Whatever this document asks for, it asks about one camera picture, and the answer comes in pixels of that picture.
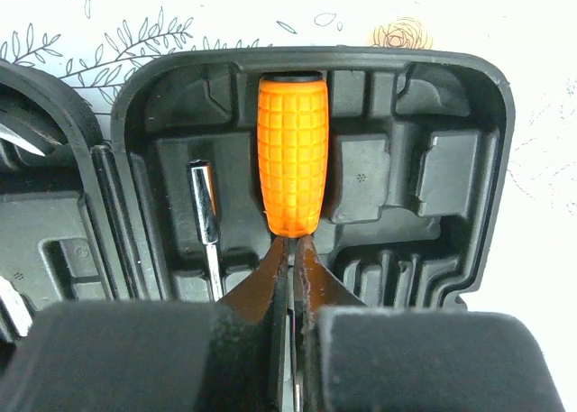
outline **tool case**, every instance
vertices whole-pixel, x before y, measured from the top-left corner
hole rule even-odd
[[[51,143],[39,156],[0,140],[0,276],[32,312],[65,299],[208,301],[187,171],[202,158],[213,169],[230,291],[272,242],[257,160],[259,80],[292,70],[322,71],[328,85],[314,233],[322,262],[370,306],[464,307],[459,295],[479,287],[490,248],[514,105],[494,66],[440,51],[168,55],[128,79],[110,141],[72,88],[0,61],[0,110],[34,116],[10,131]],[[11,342],[7,325],[0,332]]]

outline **orange rubber grip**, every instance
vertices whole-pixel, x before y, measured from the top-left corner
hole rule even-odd
[[[270,230],[288,238],[315,231],[325,193],[328,93],[320,73],[318,78],[263,78],[259,87],[257,137],[265,214]]]

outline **white background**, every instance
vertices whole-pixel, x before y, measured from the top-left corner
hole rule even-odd
[[[577,410],[576,1],[0,0],[0,58],[76,87],[105,136],[109,103],[124,79],[172,48],[371,45],[375,26],[407,16],[422,23],[434,49],[489,60],[511,82],[516,132],[481,290],[464,299],[471,309],[520,318],[541,344],[567,409]],[[182,24],[184,37],[169,34],[175,18],[172,30]]]

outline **chrome screwdriver shaft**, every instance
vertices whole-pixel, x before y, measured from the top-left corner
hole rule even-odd
[[[32,316],[20,293],[4,277],[0,277],[0,306],[7,313],[14,332],[19,337],[28,335]]]
[[[211,294],[213,300],[217,301],[223,297],[223,284],[218,261],[218,226],[210,164],[208,161],[194,160],[188,164],[188,173],[198,240],[205,246]]]

